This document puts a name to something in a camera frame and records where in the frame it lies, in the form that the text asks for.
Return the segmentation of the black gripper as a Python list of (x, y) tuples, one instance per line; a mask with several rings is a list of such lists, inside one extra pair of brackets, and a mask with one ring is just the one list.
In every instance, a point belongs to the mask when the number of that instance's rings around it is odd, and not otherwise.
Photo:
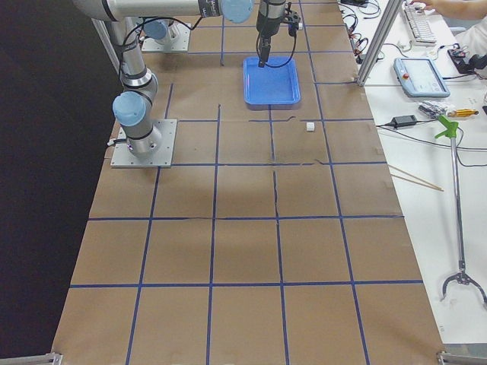
[(281, 22), (285, 16), (285, 1), (262, 0), (259, 4), (259, 13), (256, 21), (256, 29), (259, 32), (258, 39), (258, 67), (264, 68), (269, 60), (271, 51), (271, 38), (279, 31)]

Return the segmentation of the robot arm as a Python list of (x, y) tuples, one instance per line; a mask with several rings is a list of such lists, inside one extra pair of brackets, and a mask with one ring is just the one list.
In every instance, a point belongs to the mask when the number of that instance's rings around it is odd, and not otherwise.
[(144, 25), (145, 35), (152, 38), (156, 43), (169, 46), (177, 40), (179, 30), (172, 20), (154, 20)]
[(147, 68), (138, 44), (134, 17), (151, 24), (176, 16), (219, 17), (239, 24), (251, 15), (253, 1), (74, 1), (88, 17), (103, 21), (119, 61), (124, 92), (113, 101), (113, 113), (126, 135), (127, 150), (137, 158), (150, 158), (161, 149), (164, 133), (151, 120), (158, 80)]

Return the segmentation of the person's hand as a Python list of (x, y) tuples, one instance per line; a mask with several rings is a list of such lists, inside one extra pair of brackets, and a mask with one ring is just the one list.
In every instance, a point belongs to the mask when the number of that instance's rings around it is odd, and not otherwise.
[(435, 10), (439, 13), (443, 11), (444, 6), (448, 4), (445, 0), (411, 0), (407, 1), (409, 5), (421, 4), (425, 10)]

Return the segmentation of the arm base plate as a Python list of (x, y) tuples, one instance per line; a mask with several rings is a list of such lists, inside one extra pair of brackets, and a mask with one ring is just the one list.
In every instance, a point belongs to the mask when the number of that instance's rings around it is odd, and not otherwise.
[(151, 134), (141, 140), (126, 137), (123, 128), (119, 128), (111, 167), (114, 168), (170, 168), (173, 160), (173, 149), (177, 134), (176, 119), (153, 119)]
[(146, 53), (182, 53), (189, 48), (190, 30), (185, 24), (156, 21), (144, 26), (142, 51)]

